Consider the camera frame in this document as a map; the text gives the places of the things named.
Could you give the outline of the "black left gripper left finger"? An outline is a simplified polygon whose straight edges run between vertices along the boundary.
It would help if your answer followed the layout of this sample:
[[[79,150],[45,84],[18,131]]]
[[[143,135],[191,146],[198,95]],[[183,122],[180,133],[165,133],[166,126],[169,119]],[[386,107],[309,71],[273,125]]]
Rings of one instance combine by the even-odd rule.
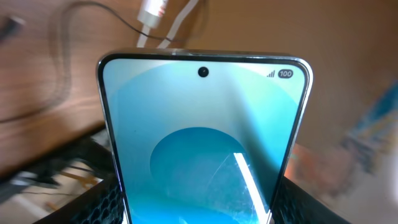
[[[105,179],[34,224],[121,224],[123,194],[116,179]]]

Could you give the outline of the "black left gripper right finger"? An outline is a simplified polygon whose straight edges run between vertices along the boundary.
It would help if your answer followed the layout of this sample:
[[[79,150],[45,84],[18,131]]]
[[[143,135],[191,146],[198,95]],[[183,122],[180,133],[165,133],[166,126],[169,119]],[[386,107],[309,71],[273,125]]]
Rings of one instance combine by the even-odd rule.
[[[275,198],[272,218],[275,224],[349,224],[286,177]]]

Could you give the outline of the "blue Galaxy S25 smartphone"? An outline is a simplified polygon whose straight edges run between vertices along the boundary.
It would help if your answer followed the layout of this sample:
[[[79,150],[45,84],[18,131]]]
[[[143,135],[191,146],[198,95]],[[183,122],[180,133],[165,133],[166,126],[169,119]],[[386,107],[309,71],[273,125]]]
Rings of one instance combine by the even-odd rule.
[[[129,223],[269,223],[313,84],[286,55],[139,49],[96,69]]]

